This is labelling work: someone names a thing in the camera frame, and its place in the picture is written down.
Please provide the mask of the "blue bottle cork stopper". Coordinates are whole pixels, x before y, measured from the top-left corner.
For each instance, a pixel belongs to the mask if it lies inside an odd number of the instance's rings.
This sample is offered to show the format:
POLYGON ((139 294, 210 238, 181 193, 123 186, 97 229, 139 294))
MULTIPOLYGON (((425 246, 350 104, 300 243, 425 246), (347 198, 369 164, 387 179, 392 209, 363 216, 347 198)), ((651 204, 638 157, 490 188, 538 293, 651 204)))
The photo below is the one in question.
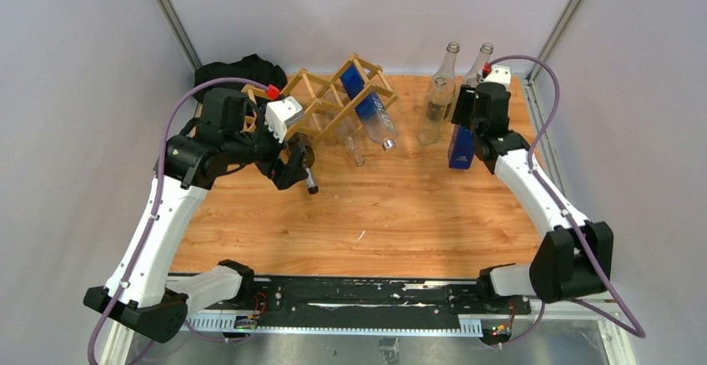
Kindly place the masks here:
POLYGON ((473 134, 468 128, 461 125, 454 126, 447 159, 451 169, 470 169, 474 159, 474 140, 473 134))

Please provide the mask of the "clear bottle black label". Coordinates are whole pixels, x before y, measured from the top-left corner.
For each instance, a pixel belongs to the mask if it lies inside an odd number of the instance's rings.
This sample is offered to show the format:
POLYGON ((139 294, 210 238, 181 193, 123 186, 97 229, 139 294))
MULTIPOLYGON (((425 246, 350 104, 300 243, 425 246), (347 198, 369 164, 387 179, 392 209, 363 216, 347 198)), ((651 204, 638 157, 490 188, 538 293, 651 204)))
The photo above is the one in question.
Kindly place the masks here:
POLYGON ((463 84, 475 88, 479 83, 483 81, 483 79, 485 78, 484 69, 487 67, 487 64, 493 52, 494 45, 490 42, 485 42, 480 46, 474 64, 462 77, 463 84))

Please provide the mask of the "blue bottle silver cap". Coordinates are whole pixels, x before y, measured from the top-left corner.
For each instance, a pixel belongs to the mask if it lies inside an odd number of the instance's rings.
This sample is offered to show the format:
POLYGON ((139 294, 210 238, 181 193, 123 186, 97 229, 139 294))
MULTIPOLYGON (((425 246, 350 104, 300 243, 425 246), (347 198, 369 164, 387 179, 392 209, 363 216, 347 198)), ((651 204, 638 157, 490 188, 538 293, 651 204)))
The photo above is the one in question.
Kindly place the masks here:
MULTIPOLYGON (((364 90, 364 80, 354 65, 343 72, 340 82, 351 99, 364 90)), ((384 151, 396 147, 394 139, 398 131, 376 92, 368 94, 354 110, 372 142, 381 145, 384 151)))

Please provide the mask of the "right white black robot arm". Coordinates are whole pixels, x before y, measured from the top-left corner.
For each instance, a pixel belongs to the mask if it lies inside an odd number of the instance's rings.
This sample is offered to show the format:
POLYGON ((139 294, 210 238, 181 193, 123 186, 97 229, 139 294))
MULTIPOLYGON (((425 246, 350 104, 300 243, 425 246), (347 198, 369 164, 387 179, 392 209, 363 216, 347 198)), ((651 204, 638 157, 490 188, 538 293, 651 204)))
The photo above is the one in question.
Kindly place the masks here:
POLYGON ((607 288, 601 277, 610 275, 613 231, 606 222, 591 222, 548 179, 529 143, 509 127, 509 100, 502 83, 464 84, 452 122, 470 130, 476 158, 515 195, 542 241, 527 264, 480 271, 477 304, 496 313, 509 297, 556 303, 603 293, 607 288))

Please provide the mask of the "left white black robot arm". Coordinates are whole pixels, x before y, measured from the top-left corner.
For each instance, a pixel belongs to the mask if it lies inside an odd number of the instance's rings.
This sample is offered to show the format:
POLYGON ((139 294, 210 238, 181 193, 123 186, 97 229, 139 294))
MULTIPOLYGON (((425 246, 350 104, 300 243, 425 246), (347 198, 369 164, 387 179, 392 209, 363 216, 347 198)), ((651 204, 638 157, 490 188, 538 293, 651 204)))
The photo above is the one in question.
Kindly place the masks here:
POLYGON ((123 260, 84 304, 157 343, 166 343, 192 315, 226 301, 248 308, 255 299, 253 270, 223 260, 179 282, 168 271, 196 210, 217 178, 253 164, 285 190, 308 176, 307 147, 288 138, 303 118, 293 97, 271 91, 255 102, 245 92, 215 87, 202 111, 162 145, 150 196, 123 260))

